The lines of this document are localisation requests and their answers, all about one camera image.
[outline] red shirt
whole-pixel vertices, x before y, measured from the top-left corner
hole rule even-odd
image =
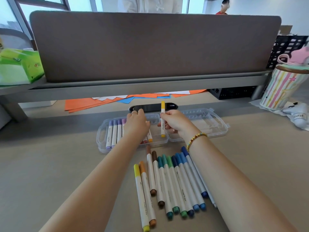
[[[221,13],[220,11],[216,15],[227,15],[227,13]]]

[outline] white shirt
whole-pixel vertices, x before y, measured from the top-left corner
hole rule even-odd
[[[181,14],[180,0],[118,0],[118,12]]]

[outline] person in red shirt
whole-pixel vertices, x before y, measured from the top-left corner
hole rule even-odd
[[[225,12],[229,8],[230,8],[230,0],[223,0],[223,2],[221,4],[221,11],[216,13],[216,15],[227,15],[227,13],[225,13]]]

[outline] striped cup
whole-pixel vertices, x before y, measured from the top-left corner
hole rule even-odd
[[[294,91],[308,76],[308,74],[287,72],[275,68],[260,105],[273,111],[282,109]]]

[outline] gold bracelet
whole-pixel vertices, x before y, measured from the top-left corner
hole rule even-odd
[[[206,136],[207,137],[207,134],[206,133],[199,133],[199,134],[196,134],[193,138],[191,138],[190,142],[188,143],[187,145],[187,152],[189,152],[189,148],[192,144],[192,142],[197,139],[199,136]]]

